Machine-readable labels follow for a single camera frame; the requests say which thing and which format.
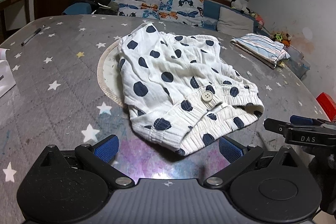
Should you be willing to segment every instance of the blue gripper pad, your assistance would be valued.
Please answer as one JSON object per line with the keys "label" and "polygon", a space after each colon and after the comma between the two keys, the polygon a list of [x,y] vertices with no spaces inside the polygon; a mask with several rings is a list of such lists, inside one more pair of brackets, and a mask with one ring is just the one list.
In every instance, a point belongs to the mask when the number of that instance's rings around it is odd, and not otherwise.
{"label": "blue gripper pad", "polygon": [[224,137],[219,138],[219,152],[226,158],[230,163],[233,163],[235,160],[239,159],[244,155],[244,152],[241,148],[237,147],[233,143],[229,142]]}
{"label": "blue gripper pad", "polygon": [[114,136],[100,146],[95,147],[94,154],[102,161],[109,162],[116,155],[118,150],[119,139],[117,136]]}

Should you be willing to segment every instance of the polka dot shorts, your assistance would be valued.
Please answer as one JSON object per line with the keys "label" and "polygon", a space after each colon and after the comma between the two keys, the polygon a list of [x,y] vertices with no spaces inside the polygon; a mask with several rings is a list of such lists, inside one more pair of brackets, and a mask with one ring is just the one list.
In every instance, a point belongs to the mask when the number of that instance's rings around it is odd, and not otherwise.
{"label": "polka dot shorts", "polygon": [[188,155],[255,122],[258,88],[219,58],[215,37],[158,32],[143,23],[118,45],[133,130]]}

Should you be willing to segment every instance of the blue butterfly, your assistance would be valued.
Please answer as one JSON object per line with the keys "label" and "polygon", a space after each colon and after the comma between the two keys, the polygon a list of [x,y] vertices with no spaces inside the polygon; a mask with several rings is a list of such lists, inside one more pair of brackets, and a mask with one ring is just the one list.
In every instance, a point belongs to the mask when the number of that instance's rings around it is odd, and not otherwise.
{"label": "blue butterfly", "polygon": [[179,5],[179,6],[182,6],[182,5],[184,5],[185,3],[188,3],[189,6],[194,6],[194,2],[193,2],[193,0],[179,0],[179,1],[178,1],[178,5]]}
{"label": "blue butterfly", "polygon": [[164,4],[163,2],[161,2],[159,10],[171,11],[172,4],[173,4],[173,0],[168,0],[166,4]]}
{"label": "blue butterfly", "polygon": [[129,4],[123,4],[123,3],[119,3],[119,7],[120,8],[131,8],[131,9],[136,9],[136,10],[139,10],[138,7],[134,6],[134,5],[129,5]]}
{"label": "blue butterfly", "polygon": [[142,17],[147,18],[149,16],[153,16],[154,18],[159,19],[157,12],[152,10],[144,10]]}
{"label": "blue butterfly", "polygon": [[189,12],[189,13],[185,13],[185,12],[182,12],[182,11],[178,11],[177,12],[179,15],[182,15],[184,17],[195,17],[198,12],[197,11],[193,11],[193,12]]}

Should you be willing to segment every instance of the red object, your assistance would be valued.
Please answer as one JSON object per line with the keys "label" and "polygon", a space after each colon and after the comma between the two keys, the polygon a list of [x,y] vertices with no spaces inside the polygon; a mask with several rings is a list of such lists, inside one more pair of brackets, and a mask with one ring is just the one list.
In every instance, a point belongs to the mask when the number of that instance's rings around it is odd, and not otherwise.
{"label": "red object", "polygon": [[328,94],[322,92],[316,100],[319,102],[331,121],[336,119],[336,103]]}

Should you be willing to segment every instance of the metal screw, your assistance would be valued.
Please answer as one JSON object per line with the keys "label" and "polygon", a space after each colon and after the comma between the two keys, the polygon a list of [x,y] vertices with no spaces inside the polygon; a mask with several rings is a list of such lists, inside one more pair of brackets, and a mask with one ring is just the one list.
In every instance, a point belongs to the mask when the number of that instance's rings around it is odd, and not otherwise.
{"label": "metal screw", "polygon": [[127,177],[120,177],[115,180],[115,183],[122,186],[127,186],[132,183],[132,180]]}
{"label": "metal screw", "polygon": [[207,178],[207,183],[209,183],[210,185],[213,185],[213,186],[218,186],[218,185],[221,185],[223,183],[223,180],[221,178],[218,178],[218,177],[210,177],[210,178]]}

